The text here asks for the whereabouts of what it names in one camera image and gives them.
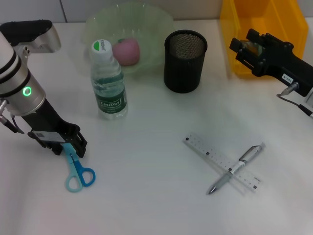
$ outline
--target plastic bottle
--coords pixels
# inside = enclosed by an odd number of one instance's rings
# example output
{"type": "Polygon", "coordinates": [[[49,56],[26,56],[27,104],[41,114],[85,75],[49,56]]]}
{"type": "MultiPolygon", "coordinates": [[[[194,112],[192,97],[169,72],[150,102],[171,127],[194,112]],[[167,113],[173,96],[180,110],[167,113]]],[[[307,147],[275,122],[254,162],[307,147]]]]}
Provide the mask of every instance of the plastic bottle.
{"type": "Polygon", "coordinates": [[[91,46],[91,83],[97,104],[104,118],[124,117],[128,111],[123,72],[113,57],[107,40],[97,40],[91,46]]]}

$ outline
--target pink ball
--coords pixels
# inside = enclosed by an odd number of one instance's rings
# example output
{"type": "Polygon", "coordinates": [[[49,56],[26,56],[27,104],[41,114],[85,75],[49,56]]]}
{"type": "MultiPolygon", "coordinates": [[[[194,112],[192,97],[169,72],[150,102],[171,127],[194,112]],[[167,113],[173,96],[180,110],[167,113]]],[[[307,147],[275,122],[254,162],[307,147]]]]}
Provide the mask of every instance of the pink ball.
{"type": "Polygon", "coordinates": [[[135,38],[128,38],[113,46],[113,55],[123,66],[138,63],[140,57],[139,44],[135,38]]]}

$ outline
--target scissors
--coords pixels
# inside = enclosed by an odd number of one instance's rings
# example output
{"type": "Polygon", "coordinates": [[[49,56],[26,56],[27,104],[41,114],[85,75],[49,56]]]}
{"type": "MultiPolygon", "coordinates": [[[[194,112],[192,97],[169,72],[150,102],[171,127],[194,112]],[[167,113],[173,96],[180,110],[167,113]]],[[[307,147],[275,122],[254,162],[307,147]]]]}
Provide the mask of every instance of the scissors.
{"type": "Polygon", "coordinates": [[[93,184],[96,179],[96,173],[91,168],[84,168],[79,162],[79,156],[76,154],[76,150],[73,148],[71,143],[63,143],[63,149],[67,155],[67,162],[69,165],[69,175],[65,180],[65,187],[70,192],[79,192],[83,187],[89,187],[93,184]],[[84,172],[90,172],[92,174],[92,179],[89,183],[85,182],[83,177],[84,172]],[[76,178],[78,182],[78,188],[71,188],[69,182],[72,178],[76,178]]]}

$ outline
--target pen tip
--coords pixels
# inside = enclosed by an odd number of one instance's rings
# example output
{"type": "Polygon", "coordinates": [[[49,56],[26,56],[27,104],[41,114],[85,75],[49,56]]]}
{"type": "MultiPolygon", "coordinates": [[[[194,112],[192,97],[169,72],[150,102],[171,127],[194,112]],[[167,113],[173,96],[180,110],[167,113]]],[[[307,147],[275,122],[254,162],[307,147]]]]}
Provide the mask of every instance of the pen tip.
{"type": "Polygon", "coordinates": [[[216,191],[216,187],[211,188],[210,191],[207,192],[207,195],[210,195],[216,191]]]}

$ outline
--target ruler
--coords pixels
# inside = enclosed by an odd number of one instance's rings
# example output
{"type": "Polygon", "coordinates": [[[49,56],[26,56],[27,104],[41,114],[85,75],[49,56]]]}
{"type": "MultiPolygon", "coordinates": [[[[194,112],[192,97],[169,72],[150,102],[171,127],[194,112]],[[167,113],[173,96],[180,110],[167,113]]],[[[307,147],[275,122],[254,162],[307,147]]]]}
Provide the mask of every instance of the ruler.
{"type": "MultiPolygon", "coordinates": [[[[225,171],[228,171],[228,169],[237,162],[219,152],[217,149],[205,144],[195,133],[189,133],[184,138],[183,142],[198,154],[204,156],[205,159],[208,159],[225,171]]],[[[261,184],[261,180],[249,171],[245,170],[245,168],[239,170],[233,178],[236,178],[253,192],[257,192],[261,184]]]]}

